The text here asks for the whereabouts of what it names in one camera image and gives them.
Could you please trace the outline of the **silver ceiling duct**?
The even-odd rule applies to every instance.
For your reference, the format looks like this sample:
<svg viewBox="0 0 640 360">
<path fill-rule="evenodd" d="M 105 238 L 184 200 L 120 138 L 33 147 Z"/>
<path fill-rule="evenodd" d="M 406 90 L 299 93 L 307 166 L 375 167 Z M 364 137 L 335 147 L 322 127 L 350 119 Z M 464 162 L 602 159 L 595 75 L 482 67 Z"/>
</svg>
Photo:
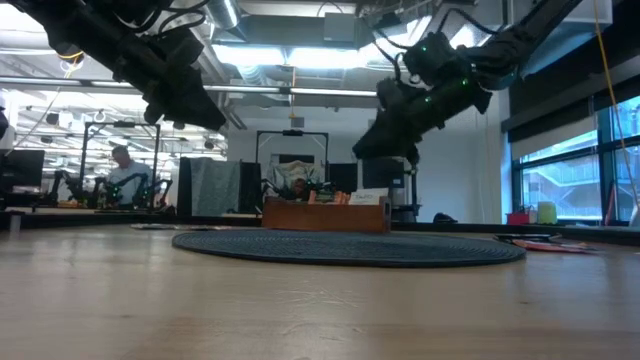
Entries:
<svg viewBox="0 0 640 360">
<path fill-rule="evenodd" d="M 237 0 L 209 0 L 206 7 L 218 29 L 233 29 L 240 23 L 241 8 Z"/>
</svg>

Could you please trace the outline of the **wooden tea organizer box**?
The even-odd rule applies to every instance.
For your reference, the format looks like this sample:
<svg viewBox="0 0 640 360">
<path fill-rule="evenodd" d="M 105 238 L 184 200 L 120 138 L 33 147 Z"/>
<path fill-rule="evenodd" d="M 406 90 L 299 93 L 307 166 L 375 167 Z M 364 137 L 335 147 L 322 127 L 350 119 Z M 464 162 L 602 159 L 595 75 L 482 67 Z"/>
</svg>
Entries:
<svg viewBox="0 0 640 360">
<path fill-rule="evenodd" d="M 377 205 L 308 204 L 269 198 L 261 222 L 264 228 L 279 230 L 387 233 L 391 206 L 386 197 Z"/>
</svg>

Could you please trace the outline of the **beige cloth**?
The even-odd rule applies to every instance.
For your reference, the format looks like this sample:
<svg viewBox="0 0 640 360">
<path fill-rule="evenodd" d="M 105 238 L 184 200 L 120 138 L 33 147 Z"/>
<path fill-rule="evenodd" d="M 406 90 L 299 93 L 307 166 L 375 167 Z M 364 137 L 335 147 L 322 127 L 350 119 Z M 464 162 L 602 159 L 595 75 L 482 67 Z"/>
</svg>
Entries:
<svg viewBox="0 0 640 360">
<path fill-rule="evenodd" d="M 325 172 L 322 166 L 295 160 L 276 164 L 269 170 L 270 181 L 278 188 L 291 188 L 298 179 L 313 183 L 323 181 Z"/>
</svg>

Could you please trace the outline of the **white orange Tazo packet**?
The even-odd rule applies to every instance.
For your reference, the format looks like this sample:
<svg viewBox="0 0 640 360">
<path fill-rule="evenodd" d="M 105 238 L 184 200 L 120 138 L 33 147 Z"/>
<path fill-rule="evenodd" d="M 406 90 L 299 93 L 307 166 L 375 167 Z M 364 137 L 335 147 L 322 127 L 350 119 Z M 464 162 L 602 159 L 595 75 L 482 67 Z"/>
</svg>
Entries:
<svg viewBox="0 0 640 360">
<path fill-rule="evenodd" d="M 357 189 L 350 194 L 349 205 L 378 205 L 388 194 L 388 188 Z"/>
</svg>

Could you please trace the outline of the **dark purple tea packet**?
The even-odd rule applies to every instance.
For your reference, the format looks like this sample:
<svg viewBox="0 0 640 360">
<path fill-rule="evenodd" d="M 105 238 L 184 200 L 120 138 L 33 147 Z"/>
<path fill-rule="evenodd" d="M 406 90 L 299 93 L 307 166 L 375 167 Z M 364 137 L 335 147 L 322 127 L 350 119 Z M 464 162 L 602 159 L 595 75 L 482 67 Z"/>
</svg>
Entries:
<svg viewBox="0 0 640 360">
<path fill-rule="evenodd" d="M 515 241 L 533 241 L 540 243 L 556 243 L 561 234 L 495 234 L 496 241 L 513 244 Z"/>
</svg>

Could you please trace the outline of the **grey cloth cover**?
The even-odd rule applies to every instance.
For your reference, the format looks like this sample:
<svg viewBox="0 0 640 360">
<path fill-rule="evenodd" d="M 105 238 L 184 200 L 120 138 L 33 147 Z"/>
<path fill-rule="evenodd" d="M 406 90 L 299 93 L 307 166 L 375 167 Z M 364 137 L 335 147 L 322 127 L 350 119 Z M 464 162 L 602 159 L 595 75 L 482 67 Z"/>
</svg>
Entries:
<svg viewBox="0 0 640 360">
<path fill-rule="evenodd" d="M 240 196 L 239 162 L 191 159 L 192 214 L 218 217 L 237 211 Z"/>
</svg>

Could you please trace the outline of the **round dark woven placemat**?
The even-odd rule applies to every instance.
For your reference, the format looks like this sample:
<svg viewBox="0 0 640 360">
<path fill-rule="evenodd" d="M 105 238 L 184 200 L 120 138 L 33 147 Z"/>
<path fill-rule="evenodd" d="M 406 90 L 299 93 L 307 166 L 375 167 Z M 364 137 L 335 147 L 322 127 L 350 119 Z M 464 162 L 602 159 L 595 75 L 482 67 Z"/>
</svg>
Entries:
<svg viewBox="0 0 640 360">
<path fill-rule="evenodd" d="M 398 233 L 212 230 L 178 234 L 172 246 L 252 261 L 379 268 L 484 266 L 526 257 L 525 249 L 493 240 Z"/>
</svg>

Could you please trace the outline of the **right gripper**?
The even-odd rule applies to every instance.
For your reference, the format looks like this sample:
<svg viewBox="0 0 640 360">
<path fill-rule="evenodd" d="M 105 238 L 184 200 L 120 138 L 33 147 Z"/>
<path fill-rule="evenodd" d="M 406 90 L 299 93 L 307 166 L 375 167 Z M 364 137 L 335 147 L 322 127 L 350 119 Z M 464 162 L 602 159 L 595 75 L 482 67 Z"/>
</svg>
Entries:
<svg viewBox="0 0 640 360">
<path fill-rule="evenodd" d="M 431 33 L 402 54 L 408 72 L 421 87 L 405 83 L 401 73 L 380 81 L 380 108 L 374 123 L 352 150 L 359 160 L 402 157 L 419 161 L 423 135 L 473 107 L 484 114 L 492 94 L 482 88 L 472 64 L 452 48 L 441 33 Z"/>
</svg>

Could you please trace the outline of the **grey ceiling box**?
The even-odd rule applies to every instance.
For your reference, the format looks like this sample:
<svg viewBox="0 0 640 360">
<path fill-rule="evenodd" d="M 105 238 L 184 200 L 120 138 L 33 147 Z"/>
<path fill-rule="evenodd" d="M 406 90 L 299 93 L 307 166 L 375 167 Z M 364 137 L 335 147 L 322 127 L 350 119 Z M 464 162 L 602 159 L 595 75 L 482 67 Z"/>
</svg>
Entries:
<svg viewBox="0 0 640 360">
<path fill-rule="evenodd" d="M 356 18 L 346 13 L 324 14 L 323 40 L 329 42 L 352 42 L 355 39 Z"/>
</svg>

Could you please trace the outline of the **black equipment stand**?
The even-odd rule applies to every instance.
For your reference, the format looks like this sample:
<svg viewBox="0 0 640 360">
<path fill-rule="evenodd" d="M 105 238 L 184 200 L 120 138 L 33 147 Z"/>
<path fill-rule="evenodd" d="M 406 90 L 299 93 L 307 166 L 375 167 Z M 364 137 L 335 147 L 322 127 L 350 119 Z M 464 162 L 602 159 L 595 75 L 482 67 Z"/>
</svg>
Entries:
<svg viewBox="0 0 640 360">
<path fill-rule="evenodd" d="M 386 189 L 393 222 L 414 223 L 419 215 L 417 168 L 404 158 L 386 157 L 362 161 L 364 189 Z"/>
</svg>

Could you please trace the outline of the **black monitor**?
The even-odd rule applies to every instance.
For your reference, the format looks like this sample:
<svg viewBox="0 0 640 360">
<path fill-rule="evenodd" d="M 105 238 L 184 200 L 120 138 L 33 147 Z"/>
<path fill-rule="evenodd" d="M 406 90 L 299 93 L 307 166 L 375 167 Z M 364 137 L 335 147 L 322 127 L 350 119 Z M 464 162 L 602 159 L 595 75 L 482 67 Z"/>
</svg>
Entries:
<svg viewBox="0 0 640 360">
<path fill-rule="evenodd" d="M 0 150 L 0 211 L 31 207 L 39 201 L 39 192 L 15 187 L 41 187 L 44 157 L 44 150 Z"/>
</svg>

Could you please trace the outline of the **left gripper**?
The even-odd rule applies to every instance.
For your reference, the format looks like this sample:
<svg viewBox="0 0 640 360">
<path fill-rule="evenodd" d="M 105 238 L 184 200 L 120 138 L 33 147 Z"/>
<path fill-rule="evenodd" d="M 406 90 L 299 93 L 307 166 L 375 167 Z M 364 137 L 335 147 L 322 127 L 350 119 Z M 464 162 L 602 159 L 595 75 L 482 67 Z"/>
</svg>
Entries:
<svg viewBox="0 0 640 360">
<path fill-rule="evenodd" d="M 187 29 L 163 35 L 129 34 L 118 43 L 113 79 L 141 92 L 147 103 L 144 120 L 150 124 L 164 117 L 218 131 L 226 123 L 225 115 L 193 66 L 202 50 L 202 44 Z"/>
</svg>

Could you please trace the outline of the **yellow-green container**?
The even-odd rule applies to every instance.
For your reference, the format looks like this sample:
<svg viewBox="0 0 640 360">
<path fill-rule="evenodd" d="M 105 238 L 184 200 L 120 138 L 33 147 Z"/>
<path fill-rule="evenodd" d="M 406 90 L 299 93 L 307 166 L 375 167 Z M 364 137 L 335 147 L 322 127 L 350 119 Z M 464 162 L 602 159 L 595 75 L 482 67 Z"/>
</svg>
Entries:
<svg viewBox="0 0 640 360">
<path fill-rule="evenodd" d="M 554 225 L 558 221 L 556 204 L 551 201 L 541 201 L 537 206 L 537 223 Z"/>
</svg>

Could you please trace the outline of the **linear ceiling light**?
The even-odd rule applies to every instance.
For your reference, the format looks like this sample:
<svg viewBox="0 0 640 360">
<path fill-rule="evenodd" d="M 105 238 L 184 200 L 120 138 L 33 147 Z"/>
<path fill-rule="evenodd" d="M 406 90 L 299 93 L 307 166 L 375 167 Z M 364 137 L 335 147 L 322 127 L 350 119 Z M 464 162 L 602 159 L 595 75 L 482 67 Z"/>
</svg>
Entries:
<svg viewBox="0 0 640 360">
<path fill-rule="evenodd" d="M 89 79 L 67 79 L 67 78 L 42 78 L 42 77 L 20 77 L 0 75 L 0 87 L 4 88 L 24 88 L 31 90 L 55 90 L 72 91 L 73 89 L 85 89 L 89 93 L 121 93 L 134 94 L 139 90 L 126 82 L 115 82 L 106 80 Z M 204 85 L 205 91 L 241 93 L 241 94 L 261 94 L 261 95 L 310 95 L 310 96 L 338 96 L 355 98 L 375 98 L 375 91 L 367 90 L 346 90 L 328 88 L 304 88 L 304 87 L 275 87 L 275 86 L 243 86 L 243 85 Z"/>
</svg>

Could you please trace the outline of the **black gantry frame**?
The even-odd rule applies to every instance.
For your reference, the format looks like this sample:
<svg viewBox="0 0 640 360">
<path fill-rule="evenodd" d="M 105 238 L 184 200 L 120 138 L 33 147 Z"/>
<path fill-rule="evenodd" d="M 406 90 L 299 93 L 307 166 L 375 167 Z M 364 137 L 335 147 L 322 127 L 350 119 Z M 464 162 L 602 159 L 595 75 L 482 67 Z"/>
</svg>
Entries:
<svg viewBox="0 0 640 360">
<path fill-rule="evenodd" d="M 153 172 L 153 179 L 151 180 L 151 185 L 147 186 L 145 188 L 143 188 L 142 186 L 139 186 L 137 191 L 136 191 L 136 195 L 134 196 L 134 207 L 131 209 L 147 209 L 148 211 L 152 211 L 155 208 L 154 205 L 154 197 L 155 197 L 155 190 L 156 190 L 156 186 L 158 184 L 158 181 L 156 179 L 156 175 L 157 175 L 157 165 L 158 165 L 158 153 L 159 153 L 159 145 L 160 145 L 160 126 L 159 125 L 149 125 L 149 124 L 137 124 L 134 122 L 127 122 L 127 121 L 113 121 L 113 122 L 104 122 L 104 123 L 99 123 L 99 122 L 88 122 L 85 124 L 85 130 L 84 130 L 84 134 L 83 134 L 83 147 L 82 147 L 82 154 L 81 154 L 81 165 L 80 165 L 80 172 L 79 172 L 79 183 L 81 186 L 84 185 L 84 180 L 86 177 L 86 158 L 87 158 L 87 153 L 88 153 L 88 142 L 90 139 L 93 139 L 95 136 L 98 137 L 104 137 L 106 138 L 109 142 L 112 142 L 115 138 L 116 135 L 113 135 L 111 133 L 104 135 L 104 128 L 105 127 L 114 127 L 114 128 L 125 128 L 125 129 L 133 129 L 136 127 L 153 127 L 156 130 L 155 135 L 152 137 L 152 139 L 154 140 L 154 149 L 153 149 L 153 166 L 150 167 L 152 169 Z M 120 186 L 123 184 L 126 184 L 129 180 L 135 178 L 135 177 L 141 177 L 142 179 L 146 178 L 145 174 L 136 174 L 136 175 L 132 175 L 129 178 L 116 183 L 116 184 L 112 184 L 109 183 L 107 180 L 107 176 L 106 177 L 96 177 L 94 179 L 94 190 L 98 191 L 99 190 L 99 186 L 103 185 L 103 187 L 106 189 L 106 198 L 105 198 L 105 205 L 109 205 L 111 207 L 115 207 L 115 208 L 120 208 L 118 206 L 118 201 L 121 197 L 121 195 L 119 194 L 120 192 Z"/>
<path fill-rule="evenodd" d="M 328 161 L 327 146 L 329 143 L 329 135 L 327 133 L 305 132 L 305 131 L 296 130 L 296 129 L 282 130 L 282 131 L 259 130 L 256 134 L 256 150 L 255 150 L 256 161 L 259 160 L 261 147 L 266 144 L 266 141 L 262 142 L 260 138 L 262 135 L 266 135 L 266 134 L 282 135 L 283 137 L 291 137 L 291 138 L 307 136 L 307 137 L 311 137 L 313 140 L 315 140 L 317 136 L 323 137 L 325 140 L 325 143 L 322 145 L 322 148 L 325 151 L 325 154 L 324 154 L 325 159 L 317 163 L 315 160 L 315 157 L 312 155 L 277 154 L 276 162 L 274 162 L 273 160 L 270 161 L 269 165 L 267 166 L 266 174 L 260 180 L 261 196 L 264 202 L 266 202 L 267 200 L 282 200 L 282 201 L 290 201 L 290 202 L 307 202 L 308 201 L 308 200 L 307 201 L 295 200 L 294 194 L 292 192 L 292 187 L 278 188 L 276 185 L 274 185 L 270 181 L 269 170 L 273 165 L 276 165 L 276 164 L 289 163 L 295 160 L 299 160 L 305 163 L 314 163 L 316 165 L 322 166 L 325 172 L 325 179 L 323 181 L 316 182 L 316 183 L 313 183 L 311 181 L 306 181 L 307 187 L 309 189 L 309 193 L 311 190 L 319 190 L 320 188 L 328 184 L 329 170 L 327 169 L 327 167 L 329 165 L 329 161 Z"/>
</svg>

